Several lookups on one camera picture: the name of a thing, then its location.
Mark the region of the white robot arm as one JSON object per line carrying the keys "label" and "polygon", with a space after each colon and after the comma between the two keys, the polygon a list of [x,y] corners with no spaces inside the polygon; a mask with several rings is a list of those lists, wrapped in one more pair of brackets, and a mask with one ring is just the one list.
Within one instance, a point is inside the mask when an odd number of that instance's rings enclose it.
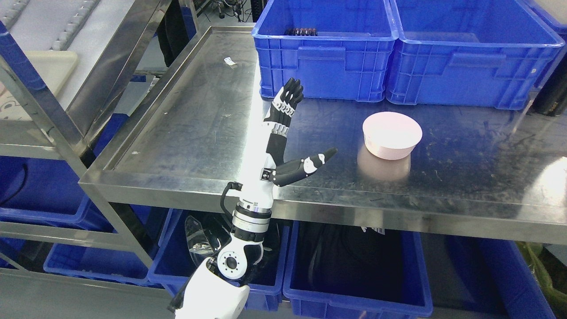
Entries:
{"label": "white robot arm", "polygon": [[177,319],[236,319],[249,298],[249,282],[264,255],[274,185],[265,180],[229,182],[220,206],[231,220],[229,240],[205,258],[172,299]]}

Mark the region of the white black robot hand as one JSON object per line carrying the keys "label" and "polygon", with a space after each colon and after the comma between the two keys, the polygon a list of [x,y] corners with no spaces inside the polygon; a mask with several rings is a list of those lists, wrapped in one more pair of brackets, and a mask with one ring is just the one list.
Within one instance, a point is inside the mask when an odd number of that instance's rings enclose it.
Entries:
{"label": "white black robot hand", "polygon": [[314,175],[338,153],[336,148],[329,148],[308,157],[284,160],[292,117],[303,99],[303,85],[300,79],[289,78],[276,93],[263,119],[262,124],[267,129],[268,137],[266,153],[271,163],[265,165],[261,178],[278,187],[288,186]]}

